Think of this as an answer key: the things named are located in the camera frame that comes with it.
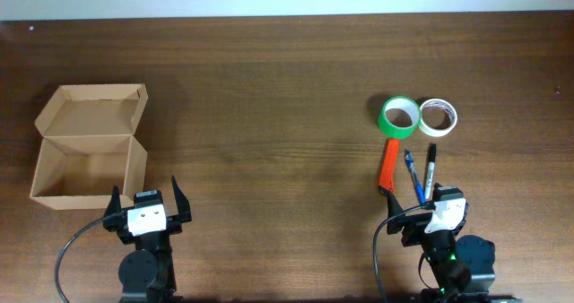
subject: wood grain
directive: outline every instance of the wood grain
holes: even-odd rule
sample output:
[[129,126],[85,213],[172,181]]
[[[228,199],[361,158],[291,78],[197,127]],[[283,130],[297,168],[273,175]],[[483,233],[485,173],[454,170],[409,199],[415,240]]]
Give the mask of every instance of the wood grain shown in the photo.
[[[496,244],[492,292],[574,296],[571,12],[2,22],[0,35],[2,301],[58,302],[57,253],[103,213],[28,199],[35,117],[57,85],[99,82],[146,84],[145,188],[173,212],[174,174],[190,199],[194,221],[172,238],[179,295],[376,297],[370,244],[387,211],[375,120],[403,94],[457,108],[448,136],[401,145],[422,170],[438,143],[436,180],[470,203],[463,234]],[[415,204],[401,161],[395,182]],[[69,298],[117,301],[131,250],[103,229],[80,238],[63,263]],[[383,236],[379,252],[389,291],[421,290],[420,248]]]

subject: blue pen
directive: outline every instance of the blue pen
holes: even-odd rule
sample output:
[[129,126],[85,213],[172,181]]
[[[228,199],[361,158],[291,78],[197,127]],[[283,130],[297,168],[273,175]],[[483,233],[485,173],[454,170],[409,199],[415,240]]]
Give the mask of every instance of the blue pen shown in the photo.
[[424,192],[422,191],[421,182],[419,182],[419,177],[416,175],[416,169],[414,169],[413,155],[408,150],[404,151],[404,162],[406,167],[409,169],[409,173],[413,177],[414,187],[416,189],[416,197],[419,199],[420,204],[424,204],[426,201],[424,199]]

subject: tape roll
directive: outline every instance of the tape roll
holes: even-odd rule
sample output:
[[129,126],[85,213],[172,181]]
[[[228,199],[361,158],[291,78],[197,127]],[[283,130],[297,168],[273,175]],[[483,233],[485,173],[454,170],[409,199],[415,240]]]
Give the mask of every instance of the tape roll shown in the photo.
[[[408,127],[393,125],[387,118],[387,111],[390,109],[403,110],[411,118],[411,125]],[[380,115],[378,115],[378,128],[388,137],[403,139],[413,133],[421,118],[421,109],[414,100],[405,96],[396,96],[385,102]]]
[[422,113],[422,110],[425,108],[441,108],[445,113],[447,113],[447,116],[450,119],[450,126],[448,128],[446,128],[446,129],[435,129],[435,128],[429,127],[427,125],[427,123],[424,122],[424,119],[421,118],[421,122],[419,123],[419,128],[421,128],[422,132],[427,134],[428,136],[431,136],[431,137],[444,136],[444,135],[450,133],[450,131],[453,128],[455,128],[455,126],[457,125],[457,121],[458,121],[457,111],[447,101],[440,100],[440,99],[426,100],[421,105],[421,113]]

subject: cardboard box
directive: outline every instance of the cardboard box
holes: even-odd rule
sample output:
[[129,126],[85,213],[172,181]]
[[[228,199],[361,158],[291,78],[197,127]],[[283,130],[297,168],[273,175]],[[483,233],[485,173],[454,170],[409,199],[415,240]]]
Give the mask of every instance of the cardboard box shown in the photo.
[[122,206],[144,188],[147,151],[134,138],[147,101],[143,84],[60,86],[36,119],[44,136],[30,199],[52,209]]

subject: black marker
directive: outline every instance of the black marker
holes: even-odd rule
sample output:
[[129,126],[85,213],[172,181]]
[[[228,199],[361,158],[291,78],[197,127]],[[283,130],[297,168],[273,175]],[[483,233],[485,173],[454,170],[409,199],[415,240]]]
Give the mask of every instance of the black marker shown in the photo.
[[427,167],[427,180],[424,184],[424,198],[428,201],[431,197],[432,175],[434,174],[434,161],[437,157],[437,144],[433,143],[429,148],[429,166]]

